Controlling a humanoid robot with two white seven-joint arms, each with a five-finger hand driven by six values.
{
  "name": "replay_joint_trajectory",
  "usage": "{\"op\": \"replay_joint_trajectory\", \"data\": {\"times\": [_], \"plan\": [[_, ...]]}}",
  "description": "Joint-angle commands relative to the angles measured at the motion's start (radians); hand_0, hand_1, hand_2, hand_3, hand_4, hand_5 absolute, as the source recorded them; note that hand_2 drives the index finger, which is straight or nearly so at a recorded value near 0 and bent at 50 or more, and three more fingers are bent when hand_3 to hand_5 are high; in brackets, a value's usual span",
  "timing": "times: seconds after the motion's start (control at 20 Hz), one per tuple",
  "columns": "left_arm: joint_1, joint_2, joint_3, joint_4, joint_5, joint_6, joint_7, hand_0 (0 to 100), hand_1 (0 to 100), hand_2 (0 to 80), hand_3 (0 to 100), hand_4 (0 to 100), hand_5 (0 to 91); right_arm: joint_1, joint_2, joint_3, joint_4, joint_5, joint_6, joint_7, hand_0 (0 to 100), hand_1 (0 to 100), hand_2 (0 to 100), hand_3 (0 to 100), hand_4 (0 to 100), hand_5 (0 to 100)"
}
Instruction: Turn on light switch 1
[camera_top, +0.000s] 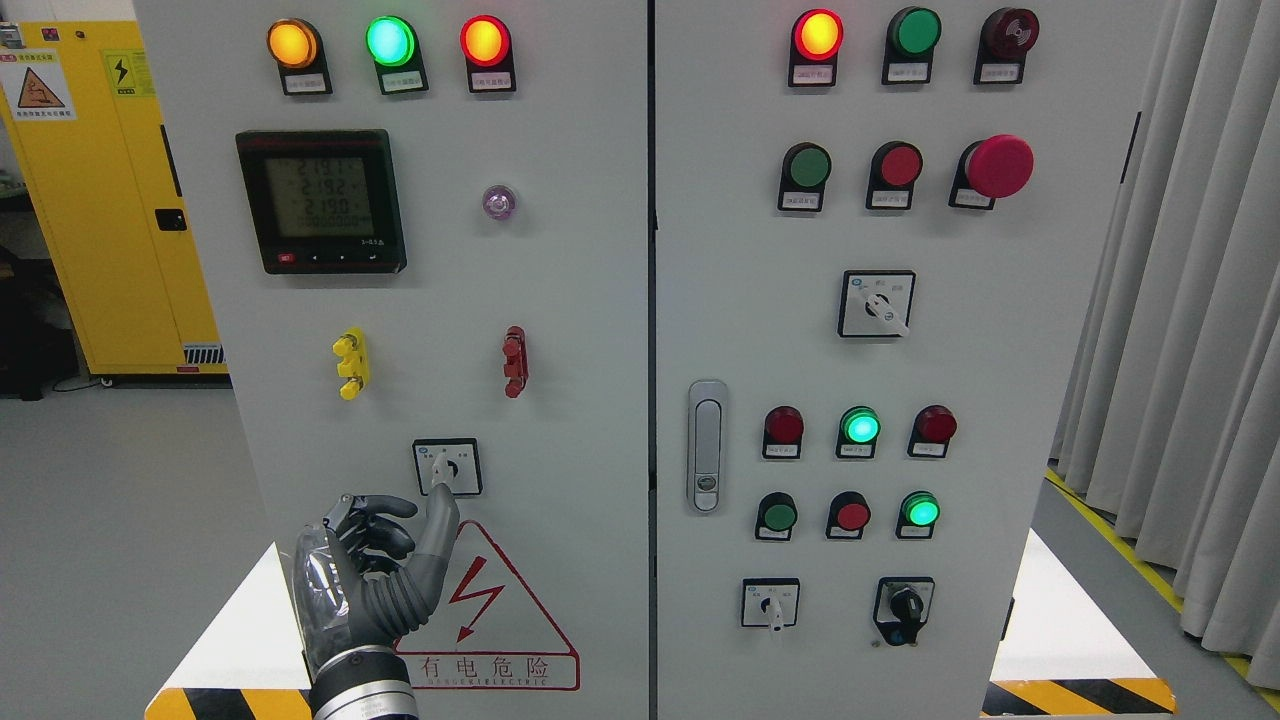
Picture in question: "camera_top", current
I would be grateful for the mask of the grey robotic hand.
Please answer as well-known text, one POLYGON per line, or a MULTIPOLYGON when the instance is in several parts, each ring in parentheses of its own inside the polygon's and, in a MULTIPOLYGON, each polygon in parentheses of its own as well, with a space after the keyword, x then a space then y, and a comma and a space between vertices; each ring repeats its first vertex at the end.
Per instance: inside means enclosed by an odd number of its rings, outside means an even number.
POLYGON ((339 653, 390 646, 435 612, 460 524, 451 487, 425 498, 426 525, 413 539, 398 524, 416 503, 389 495, 342 495, 300 533, 291 596, 312 676, 339 653))

